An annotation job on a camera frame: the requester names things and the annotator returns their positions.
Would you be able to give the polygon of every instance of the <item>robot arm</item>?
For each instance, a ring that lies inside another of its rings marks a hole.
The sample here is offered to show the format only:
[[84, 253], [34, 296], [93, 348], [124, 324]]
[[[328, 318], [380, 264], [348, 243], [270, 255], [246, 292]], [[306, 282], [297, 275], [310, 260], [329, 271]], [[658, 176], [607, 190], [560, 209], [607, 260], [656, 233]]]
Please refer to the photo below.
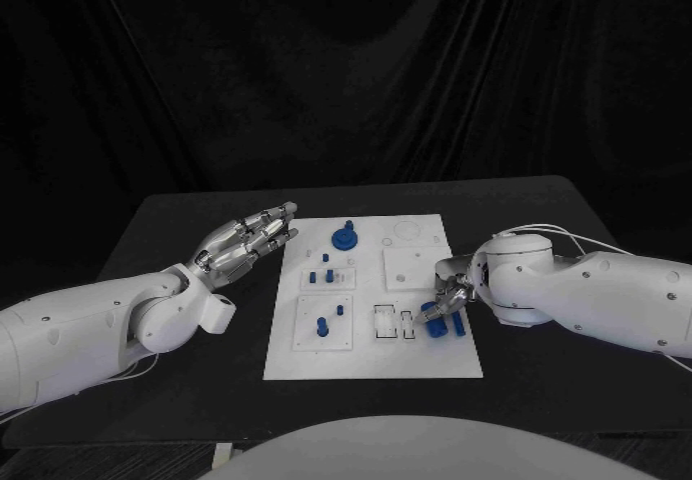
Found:
[[221, 334], [235, 305], [212, 292], [297, 235], [295, 203], [233, 221], [188, 264], [26, 299], [0, 311], [0, 412], [57, 400], [171, 352], [198, 325]]
[[496, 236], [475, 255], [436, 266], [427, 322], [478, 298], [504, 324], [556, 320], [573, 332], [643, 351], [692, 358], [692, 266], [620, 253], [556, 256], [541, 235]]

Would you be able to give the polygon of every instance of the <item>white cable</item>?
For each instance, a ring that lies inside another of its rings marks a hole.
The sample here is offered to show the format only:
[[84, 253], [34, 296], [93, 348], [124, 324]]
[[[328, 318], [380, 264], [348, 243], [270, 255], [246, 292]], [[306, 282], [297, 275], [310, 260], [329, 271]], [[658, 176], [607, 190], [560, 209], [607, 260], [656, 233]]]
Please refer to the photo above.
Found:
[[580, 249], [580, 252], [583, 255], [587, 254], [587, 252], [584, 251], [584, 249], [581, 248], [581, 245], [580, 245], [580, 242], [577, 241], [577, 239], [574, 238], [574, 235], [571, 234], [571, 232], [564, 229], [561, 226], [558, 225], [553, 225], [551, 223], [532, 223], [531, 225], [522, 225], [521, 227], [515, 227], [515, 228], [511, 228], [509, 230], [505, 230], [502, 233], [505, 232], [511, 232], [512, 230], [518, 230], [518, 229], [525, 229], [525, 228], [530, 228], [530, 227], [551, 227], [551, 228], [556, 228], [558, 229], [560, 231], [566, 232], [567, 234], [570, 234], [570, 238], [573, 239], [573, 242], [574, 244], [577, 245], [577, 248]]
[[574, 233], [570, 232], [563, 232], [558, 230], [548, 230], [547, 228], [511, 228], [509, 230], [505, 230], [502, 233], [509, 233], [509, 232], [517, 232], [517, 231], [534, 231], [534, 232], [550, 232], [550, 233], [560, 233], [561, 235], [567, 235], [568, 237], [577, 237], [581, 240], [586, 240], [587, 242], [596, 243], [597, 245], [602, 245], [603, 247], [609, 247], [610, 249], [616, 250], [616, 252], [625, 253], [626, 255], [635, 255], [633, 253], [625, 251], [623, 249], [615, 247], [613, 245], [609, 245], [607, 243], [600, 242], [599, 240], [594, 240], [593, 238], [583, 237], [581, 235], [576, 235]]
[[671, 355], [665, 355], [665, 357], [677, 363], [688, 372], [692, 372], [692, 368], [690, 368], [682, 362], [679, 362]]
[[104, 380], [103, 382], [97, 383], [97, 385], [104, 385], [106, 383], [120, 382], [122, 380], [130, 380], [132, 378], [142, 377], [146, 373], [149, 373], [152, 371], [158, 362], [159, 362], [159, 354], [156, 354], [155, 361], [153, 361], [152, 365], [149, 366], [149, 368], [143, 372], [140, 372], [137, 375], [130, 375], [130, 376], [124, 376], [124, 377], [111, 378], [111, 379]]
[[9, 417], [5, 417], [5, 418], [0, 420], [0, 425], [2, 425], [5, 422], [9, 422], [13, 418], [19, 417], [19, 416], [21, 416], [24, 413], [26, 413], [29, 410], [34, 410], [37, 407], [38, 407], [38, 405], [35, 405], [34, 407], [25, 408], [21, 412], [15, 413], [15, 414], [11, 415]]

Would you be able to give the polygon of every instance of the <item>black curtain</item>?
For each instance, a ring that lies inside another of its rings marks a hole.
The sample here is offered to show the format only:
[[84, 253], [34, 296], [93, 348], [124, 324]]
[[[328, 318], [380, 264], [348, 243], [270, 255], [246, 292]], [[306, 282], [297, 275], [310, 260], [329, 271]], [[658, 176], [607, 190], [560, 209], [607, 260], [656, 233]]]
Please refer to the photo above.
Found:
[[18, 285], [96, 274], [153, 193], [541, 174], [626, 246], [692, 260], [688, 1], [0, 9]]

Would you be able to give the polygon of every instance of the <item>black table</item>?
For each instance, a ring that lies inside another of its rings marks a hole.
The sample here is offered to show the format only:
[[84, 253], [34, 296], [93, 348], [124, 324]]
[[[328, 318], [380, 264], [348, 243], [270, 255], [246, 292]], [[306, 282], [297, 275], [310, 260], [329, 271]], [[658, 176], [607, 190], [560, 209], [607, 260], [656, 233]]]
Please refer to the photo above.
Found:
[[[440, 213], [456, 254], [527, 223], [554, 223], [615, 242], [571, 182], [557, 176], [158, 195], [142, 205], [100, 280], [185, 262], [214, 228], [287, 200], [299, 203], [299, 218]], [[576, 256], [570, 240], [551, 238], [556, 252]], [[145, 377], [19, 417], [6, 446], [254, 442], [341, 418], [391, 414], [468, 418], [535, 432], [692, 427], [692, 376], [665, 358], [583, 337], [556, 322], [504, 326], [482, 304], [469, 306], [469, 317], [483, 379], [264, 381], [282, 256], [263, 259], [240, 284], [221, 290], [238, 305], [225, 335], [199, 330]]]

